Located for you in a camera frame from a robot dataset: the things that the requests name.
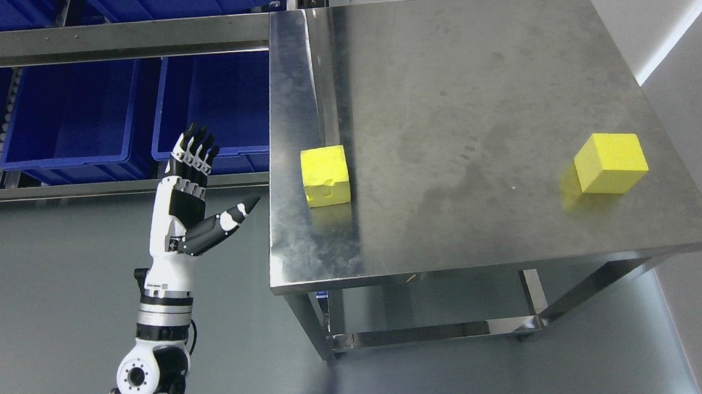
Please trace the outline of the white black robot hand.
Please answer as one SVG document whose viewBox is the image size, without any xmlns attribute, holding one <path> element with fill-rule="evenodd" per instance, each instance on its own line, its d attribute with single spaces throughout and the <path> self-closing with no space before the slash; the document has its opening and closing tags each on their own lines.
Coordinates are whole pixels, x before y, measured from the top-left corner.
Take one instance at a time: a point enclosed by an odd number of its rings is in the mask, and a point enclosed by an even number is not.
<svg viewBox="0 0 702 394">
<path fill-rule="evenodd" d="M 173 148 L 173 157 L 191 163 L 205 176 L 220 152 L 206 126 L 191 123 Z M 191 293 L 195 258 L 235 233 L 260 201 L 251 195 L 219 214 L 205 217 L 205 190 L 180 176 L 166 176 L 157 185 L 149 234 L 152 264 L 147 273 L 148 296 Z M 176 251 L 169 249 L 176 240 Z"/>
</svg>

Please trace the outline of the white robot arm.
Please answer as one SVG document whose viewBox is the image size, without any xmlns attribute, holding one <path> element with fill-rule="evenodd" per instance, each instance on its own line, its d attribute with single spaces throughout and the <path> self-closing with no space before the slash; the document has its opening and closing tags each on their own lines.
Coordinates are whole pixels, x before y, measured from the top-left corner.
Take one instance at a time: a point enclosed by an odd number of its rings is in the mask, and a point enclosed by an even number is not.
<svg viewBox="0 0 702 394">
<path fill-rule="evenodd" d="M 234 234 L 257 195 L 206 216 L 205 194 L 220 152 L 205 126 L 191 123 L 168 157 L 152 208 L 149 268 L 136 269 L 140 293 L 135 344 L 115 372 L 110 394 L 185 394 L 197 341 L 192 317 L 195 262 Z"/>
</svg>

